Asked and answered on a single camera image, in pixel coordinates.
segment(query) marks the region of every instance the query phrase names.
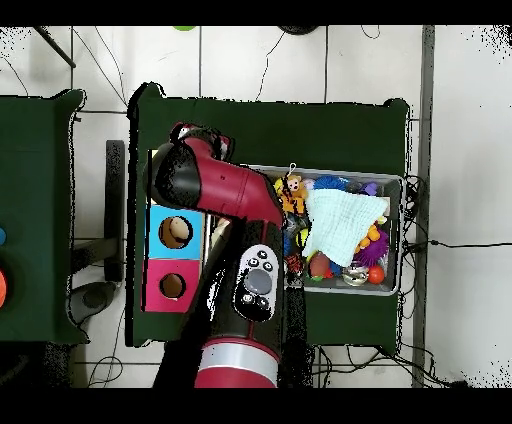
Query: black wheel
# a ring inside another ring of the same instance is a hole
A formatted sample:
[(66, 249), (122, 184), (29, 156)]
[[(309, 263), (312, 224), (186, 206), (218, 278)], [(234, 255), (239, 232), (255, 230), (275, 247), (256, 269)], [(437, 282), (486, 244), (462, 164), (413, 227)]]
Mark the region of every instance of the black wheel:
[(280, 26), (284, 32), (291, 35), (305, 35), (313, 32), (318, 26)]

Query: green toy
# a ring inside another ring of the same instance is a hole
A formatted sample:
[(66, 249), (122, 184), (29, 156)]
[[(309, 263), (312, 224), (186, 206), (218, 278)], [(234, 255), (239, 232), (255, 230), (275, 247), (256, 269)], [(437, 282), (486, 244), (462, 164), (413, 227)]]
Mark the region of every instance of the green toy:
[(190, 31), (191, 29), (194, 29), (195, 26), (193, 27), (174, 27), (176, 28), (178, 31)]

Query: blue toy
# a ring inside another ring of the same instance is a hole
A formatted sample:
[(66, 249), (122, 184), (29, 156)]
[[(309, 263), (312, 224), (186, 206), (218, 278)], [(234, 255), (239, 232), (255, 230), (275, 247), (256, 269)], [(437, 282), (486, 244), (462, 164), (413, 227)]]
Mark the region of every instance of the blue toy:
[(337, 263), (330, 261), (329, 262), (329, 269), (332, 272), (332, 275), (340, 276), (342, 273), (342, 268)]
[(291, 240), (284, 236), (283, 237), (283, 255), (288, 256), (292, 253), (292, 242)]
[(324, 175), (315, 181), (314, 189), (319, 190), (322, 188), (330, 188), (335, 190), (345, 191), (347, 184), (350, 181), (346, 178), (334, 177), (332, 175)]

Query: blue box face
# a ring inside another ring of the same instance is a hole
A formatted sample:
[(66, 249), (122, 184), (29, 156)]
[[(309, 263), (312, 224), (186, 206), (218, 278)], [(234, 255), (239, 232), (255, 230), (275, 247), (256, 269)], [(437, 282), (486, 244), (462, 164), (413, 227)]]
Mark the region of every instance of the blue box face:
[[(200, 259), (203, 238), (203, 214), (185, 209), (171, 209), (152, 204), (149, 220), (149, 258), (151, 259)], [(182, 217), (192, 225), (192, 239), (182, 248), (166, 247), (158, 236), (162, 221), (169, 217)]]

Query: gray button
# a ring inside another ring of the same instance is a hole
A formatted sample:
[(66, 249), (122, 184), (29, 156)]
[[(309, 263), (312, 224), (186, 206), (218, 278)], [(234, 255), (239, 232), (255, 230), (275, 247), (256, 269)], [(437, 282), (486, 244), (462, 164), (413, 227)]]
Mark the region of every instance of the gray button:
[(245, 276), (244, 286), (252, 293), (267, 294), (272, 290), (272, 279), (265, 271), (253, 269)]

